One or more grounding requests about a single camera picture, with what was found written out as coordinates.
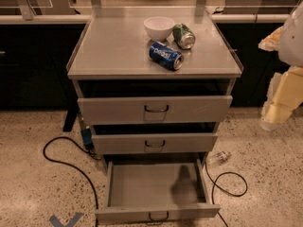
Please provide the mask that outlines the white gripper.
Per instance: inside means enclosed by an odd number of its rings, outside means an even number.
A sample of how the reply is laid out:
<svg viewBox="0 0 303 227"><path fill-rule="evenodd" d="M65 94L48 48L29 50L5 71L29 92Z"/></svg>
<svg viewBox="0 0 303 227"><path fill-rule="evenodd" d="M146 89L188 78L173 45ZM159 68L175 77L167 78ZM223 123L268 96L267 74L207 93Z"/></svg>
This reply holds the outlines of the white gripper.
<svg viewBox="0 0 303 227"><path fill-rule="evenodd" d="M303 3L258 48L278 51L279 59L291 65L283 74L274 73L261 111L261 127L273 131L303 103Z"/></svg>

